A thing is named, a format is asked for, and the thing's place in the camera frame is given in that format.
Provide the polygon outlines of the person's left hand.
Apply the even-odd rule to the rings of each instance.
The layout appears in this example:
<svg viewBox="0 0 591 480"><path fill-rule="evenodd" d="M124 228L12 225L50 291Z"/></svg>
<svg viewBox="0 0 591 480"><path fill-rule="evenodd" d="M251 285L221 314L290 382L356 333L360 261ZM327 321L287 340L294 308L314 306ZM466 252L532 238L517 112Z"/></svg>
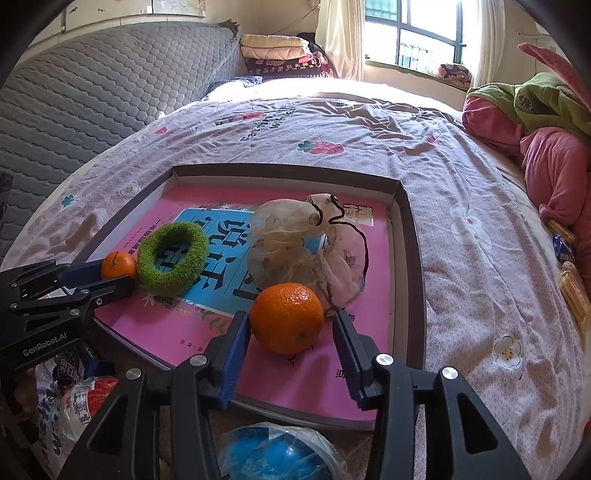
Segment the person's left hand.
<svg viewBox="0 0 591 480"><path fill-rule="evenodd" d="M36 377L33 370L26 371L15 388L15 399L26 414L34 412L37 402Z"/></svg>

